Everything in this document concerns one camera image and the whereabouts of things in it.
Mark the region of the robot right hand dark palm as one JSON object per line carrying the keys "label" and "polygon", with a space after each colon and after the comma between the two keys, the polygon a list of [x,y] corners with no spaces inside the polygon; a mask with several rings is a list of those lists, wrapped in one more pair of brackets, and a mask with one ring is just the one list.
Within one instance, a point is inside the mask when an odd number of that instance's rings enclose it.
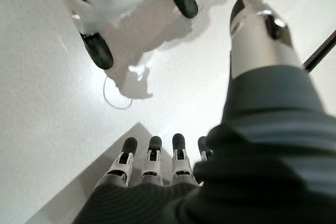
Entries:
{"label": "robot right hand dark palm", "polygon": [[160,139],[141,182],[125,185],[128,139],[75,223],[335,223],[335,118],[298,60],[286,23],[263,0],[237,0],[221,123],[199,140],[189,169],[173,138],[171,186],[159,184]]}

